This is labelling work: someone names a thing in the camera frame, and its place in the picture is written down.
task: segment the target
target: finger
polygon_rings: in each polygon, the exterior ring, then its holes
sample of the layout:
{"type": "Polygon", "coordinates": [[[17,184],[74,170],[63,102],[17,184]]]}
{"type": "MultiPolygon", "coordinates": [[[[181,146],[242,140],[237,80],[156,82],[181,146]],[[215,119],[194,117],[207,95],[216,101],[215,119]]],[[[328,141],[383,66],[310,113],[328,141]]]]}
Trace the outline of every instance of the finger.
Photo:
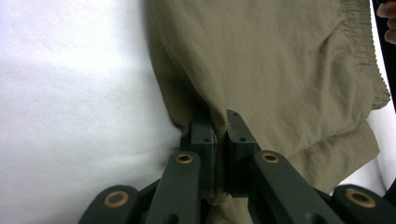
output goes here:
{"type": "Polygon", "coordinates": [[[390,44],[396,45],[396,31],[395,30],[388,30],[385,33],[385,40],[390,44]]]}
{"type": "Polygon", "coordinates": [[[396,18],[396,2],[387,2],[379,5],[376,15],[383,18],[396,18]]]}
{"type": "Polygon", "coordinates": [[[396,30],[396,19],[389,19],[387,25],[389,29],[396,30]]]}

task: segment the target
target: olive green cloth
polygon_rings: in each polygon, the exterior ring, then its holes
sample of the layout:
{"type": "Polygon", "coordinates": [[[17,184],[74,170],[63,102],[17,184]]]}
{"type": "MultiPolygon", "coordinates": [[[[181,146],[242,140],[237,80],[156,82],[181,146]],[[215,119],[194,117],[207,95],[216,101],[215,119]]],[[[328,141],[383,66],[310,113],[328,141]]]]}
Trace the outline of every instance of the olive green cloth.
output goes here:
{"type": "Polygon", "coordinates": [[[373,159],[366,122],[389,101],[376,62],[369,1],[150,0],[150,56],[173,122],[210,112],[219,138],[218,204],[208,223],[249,223],[223,192],[226,109],[329,192],[373,159]]]}

